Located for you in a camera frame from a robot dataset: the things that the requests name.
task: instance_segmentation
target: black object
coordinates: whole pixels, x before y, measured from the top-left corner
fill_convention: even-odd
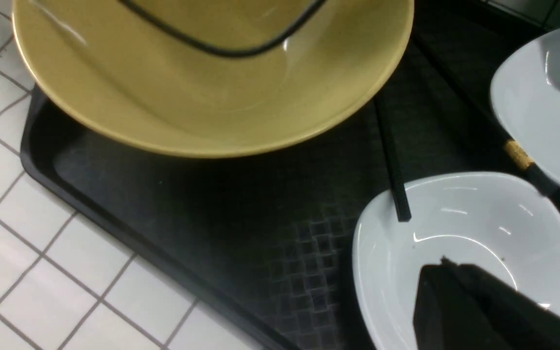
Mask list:
[[[473,0],[417,0],[415,29],[489,106],[491,76],[542,32]],[[411,181],[459,171],[520,175],[502,146],[411,44],[379,93],[312,140],[236,159],[151,154],[86,129],[34,91],[27,173],[269,350],[366,349],[351,263],[356,220],[388,189],[378,113]],[[560,191],[551,199],[560,210]]]
[[[473,264],[442,259],[420,271],[419,350],[560,350],[560,317]]]
[[[280,34],[278,34],[271,40],[254,47],[247,47],[244,49],[231,49],[227,47],[215,46],[208,42],[199,40],[183,31],[180,31],[179,29],[176,29],[175,27],[162,21],[161,18],[155,16],[154,14],[151,14],[146,9],[144,9],[144,7],[138,5],[133,0],[120,0],[120,3],[125,5],[129,10],[133,11],[133,13],[137,14],[140,18],[144,19],[146,22],[149,22],[154,27],[160,29],[169,36],[184,42],[194,49],[198,49],[211,55],[226,58],[252,57],[260,55],[261,53],[266,53],[274,47],[277,47],[291,35],[295,34],[302,26],[304,26],[304,24],[308,22],[308,20],[313,17],[315,13],[317,13],[317,11],[321,8],[321,6],[325,4],[325,2],[326,0],[313,0],[313,2],[308,7],[306,7],[304,12],[300,14],[293,23],[289,24],[286,29],[284,29]]]
[[[386,159],[390,190],[393,195],[393,201],[395,201],[397,220],[399,222],[408,222],[412,219],[412,213],[409,210],[405,181],[403,181],[401,166],[396,152],[395,136],[386,112],[381,106],[380,97],[375,96],[373,103],[375,104],[377,115],[377,126],[380,129],[380,137],[382,138],[382,148],[384,149],[384,158]]]

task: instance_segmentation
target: textured tray surface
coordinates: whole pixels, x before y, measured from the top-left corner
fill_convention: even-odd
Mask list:
[[[458,16],[418,6],[416,27],[487,102],[491,75],[516,44]],[[405,181],[470,170],[511,171],[497,149],[477,160],[454,141],[473,115],[410,46],[382,93]],[[44,109],[53,114],[53,107]],[[225,160],[163,157],[132,149],[62,115],[40,118],[33,157],[51,177],[147,239],[304,350],[355,348],[341,297],[341,256],[355,222],[387,189],[372,103],[311,141],[266,155]]]

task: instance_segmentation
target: bowl rim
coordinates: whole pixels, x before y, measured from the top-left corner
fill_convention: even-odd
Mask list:
[[[166,147],[160,144],[154,144],[149,141],[140,140],[139,138],[132,137],[131,135],[125,135],[123,133],[113,131],[107,126],[103,126],[99,122],[94,122],[92,118],[86,117],[84,113],[72,106],[67,102],[66,98],[60,96],[56,93],[56,89],[53,88],[53,84],[45,81],[39,71],[31,64],[31,58],[28,56],[23,44],[23,36],[18,35],[18,23],[15,20],[15,14],[17,13],[18,2],[22,0],[13,1],[13,11],[11,20],[13,23],[13,33],[14,40],[18,47],[18,52],[22,58],[25,66],[33,76],[36,81],[37,86],[39,86],[42,91],[53,101],[60,109],[62,109],[67,115],[75,119],[80,124],[86,126],[87,128],[96,131],[100,135],[111,138],[112,140],[133,146],[134,148],[143,149],[144,151],[150,151],[152,153],[158,153],[162,155],[169,155],[174,157],[186,157],[186,158],[234,158],[234,157],[245,157],[250,155],[258,155],[261,153],[267,153],[271,151],[276,151],[278,149],[287,148],[298,144],[300,142],[309,140],[316,137],[325,131],[337,126],[342,121],[351,117],[356,113],[362,106],[366,105],[376,93],[382,89],[387,80],[391,77],[392,73],[395,71],[396,67],[400,63],[403,54],[406,51],[407,45],[409,44],[409,38],[411,30],[413,27],[414,20],[414,1],[415,0],[402,0],[407,2],[408,11],[406,13],[406,18],[404,21],[404,27],[402,29],[402,35],[400,37],[400,45],[397,45],[395,52],[391,56],[389,64],[383,67],[380,76],[373,83],[369,89],[360,97],[354,100],[349,106],[344,109],[337,111],[333,117],[327,118],[324,122],[314,125],[311,128],[305,128],[299,133],[295,133],[290,137],[282,138],[278,141],[271,142],[259,142],[258,144],[248,144],[245,146],[236,146],[233,148],[184,148],[184,147]]]

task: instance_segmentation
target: black tray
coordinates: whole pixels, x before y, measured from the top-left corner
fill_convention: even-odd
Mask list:
[[[473,0],[418,0],[415,30],[485,106],[496,68],[542,33]],[[516,173],[486,121],[412,44],[378,98],[406,181]],[[101,137],[36,89],[21,158],[31,177],[271,350],[372,346],[349,260],[356,219],[388,184],[372,103],[291,148],[197,160]],[[554,201],[560,209],[560,192]]]

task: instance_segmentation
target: table surface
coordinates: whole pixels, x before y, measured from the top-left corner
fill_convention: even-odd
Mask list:
[[[0,0],[0,349],[261,350],[26,175],[34,81],[10,17]]]

